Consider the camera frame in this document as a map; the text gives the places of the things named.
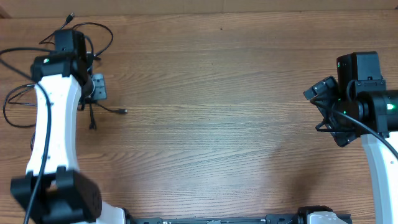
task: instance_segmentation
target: wooden table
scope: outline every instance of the wooden table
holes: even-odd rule
[[[390,89],[398,88],[397,11],[268,12],[76,18],[114,32],[95,71],[111,108],[78,113],[82,173],[103,198],[135,217],[252,217],[327,205],[374,222],[368,162],[360,140],[336,146],[317,133],[322,116],[303,91],[330,75],[338,56],[376,50]],[[38,47],[64,22],[0,19],[0,49]],[[82,27],[100,49],[109,35]],[[4,55],[29,71],[37,52]],[[1,66],[0,98],[27,80]],[[34,93],[22,100],[34,100]],[[35,108],[9,106],[19,124]],[[24,175],[33,129],[0,119],[0,222],[21,223],[10,196]]]

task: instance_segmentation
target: green indicator light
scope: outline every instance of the green indicator light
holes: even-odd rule
[[[396,107],[395,105],[392,105],[390,103],[387,104],[387,110],[395,109],[395,107]]]

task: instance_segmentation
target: wall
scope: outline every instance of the wall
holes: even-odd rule
[[[394,9],[396,0],[0,0],[4,17]]]

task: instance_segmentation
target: wooden tabletop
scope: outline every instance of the wooden tabletop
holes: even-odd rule
[[[317,133],[322,116],[303,96],[336,76],[336,58],[376,50],[389,89],[398,88],[398,12],[267,12],[81,17],[114,32],[95,72],[105,76],[110,108],[78,112],[80,170],[105,201],[134,217],[253,217],[327,205],[355,224],[374,223],[365,153],[356,140],[338,147]],[[0,49],[38,47],[64,22],[0,19]],[[109,35],[82,27],[101,49]],[[3,55],[29,71],[40,53]],[[0,66],[0,99],[28,83]],[[20,101],[35,101],[34,93]],[[35,108],[8,106],[19,124]],[[0,119],[0,222],[21,223],[9,193],[24,175],[33,129]]]

